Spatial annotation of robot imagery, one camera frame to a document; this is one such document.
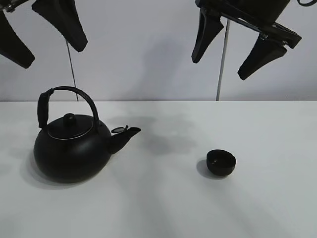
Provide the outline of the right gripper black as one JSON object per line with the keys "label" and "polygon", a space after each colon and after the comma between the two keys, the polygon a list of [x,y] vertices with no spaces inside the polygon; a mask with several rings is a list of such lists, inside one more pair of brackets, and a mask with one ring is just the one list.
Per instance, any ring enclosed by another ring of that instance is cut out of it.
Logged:
{"label": "right gripper black", "polygon": [[289,4],[288,0],[196,0],[200,11],[195,46],[191,55],[198,63],[210,43],[224,28],[221,16],[259,32],[249,55],[238,70],[246,80],[261,67],[283,57],[287,53],[284,45],[295,48],[302,37],[277,23],[278,17]]}

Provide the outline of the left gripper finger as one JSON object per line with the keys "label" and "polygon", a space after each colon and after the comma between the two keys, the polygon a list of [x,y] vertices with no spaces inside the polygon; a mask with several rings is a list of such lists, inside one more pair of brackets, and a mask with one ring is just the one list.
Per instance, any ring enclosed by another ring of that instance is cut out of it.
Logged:
{"label": "left gripper finger", "polygon": [[37,0],[32,10],[54,26],[77,52],[82,52],[88,40],[82,28],[75,1]]}
{"label": "left gripper finger", "polygon": [[3,11],[0,12],[0,54],[23,68],[35,60],[32,52],[16,35]]}

